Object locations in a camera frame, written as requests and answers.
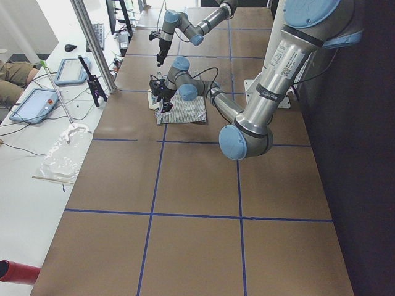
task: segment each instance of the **khaki pants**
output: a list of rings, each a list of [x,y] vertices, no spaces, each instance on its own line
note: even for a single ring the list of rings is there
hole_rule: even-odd
[[[14,105],[23,88],[27,76],[34,66],[26,62],[3,63],[0,61],[0,104]]]

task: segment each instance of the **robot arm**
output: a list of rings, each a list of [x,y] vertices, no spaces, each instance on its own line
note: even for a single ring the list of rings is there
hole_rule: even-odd
[[[189,63],[182,69],[173,64],[167,86],[174,92],[179,89],[181,95],[185,92],[182,88],[188,89],[188,95],[185,94],[188,99],[205,96],[230,122],[219,135],[220,148],[228,158],[241,160],[262,155],[273,144],[273,134],[268,127],[270,119],[310,53],[322,47],[343,47],[359,42],[363,9],[364,2],[358,0],[287,0],[281,42],[268,67],[262,69],[256,90],[244,110],[217,84],[192,80]]]
[[[188,20],[188,15],[184,12],[166,11],[162,29],[158,32],[152,32],[149,35],[149,40],[151,41],[156,38],[159,39],[160,52],[156,55],[158,67],[163,65],[167,53],[172,46],[175,29],[180,29],[193,45],[198,46],[203,42],[204,35],[219,23],[234,15],[237,8],[237,0],[216,1],[220,4],[220,7],[196,26]]]

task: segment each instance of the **computer mouse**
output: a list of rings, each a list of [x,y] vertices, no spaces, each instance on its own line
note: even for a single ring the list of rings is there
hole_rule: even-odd
[[[77,48],[77,45],[74,45],[74,44],[66,44],[64,46],[64,50],[67,52],[73,51],[76,48]]]

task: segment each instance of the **striped cloth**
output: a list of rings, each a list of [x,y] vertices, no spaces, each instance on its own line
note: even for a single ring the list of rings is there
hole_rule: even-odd
[[[197,97],[191,101],[184,101],[178,91],[171,100],[173,107],[169,112],[161,113],[162,102],[159,109],[155,111],[157,124],[163,123],[206,123],[206,105],[203,97]]]

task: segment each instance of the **light blue joint cap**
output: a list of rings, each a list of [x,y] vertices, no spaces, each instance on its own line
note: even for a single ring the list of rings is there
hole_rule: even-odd
[[[178,22],[178,19],[179,19],[180,17],[178,16],[178,12],[175,12],[174,10],[166,10],[166,13],[165,13],[165,22],[168,22],[168,23],[176,23],[176,22]]]
[[[191,43],[195,46],[198,46],[203,42],[203,40],[204,40],[203,35],[197,34],[191,38]]]
[[[220,132],[220,148],[222,153],[232,160],[242,160],[247,155],[247,143],[234,125],[226,125]]]
[[[340,0],[287,0],[284,19],[293,28],[310,28],[329,17],[339,3]]]
[[[362,32],[360,30],[356,33],[328,40],[323,44],[323,48],[339,48],[357,44],[362,39]]]
[[[180,71],[188,71],[190,64],[185,57],[176,57],[172,66]]]
[[[178,88],[178,92],[184,101],[191,101],[198,96],[198,89],[193,84],[183,84]]]

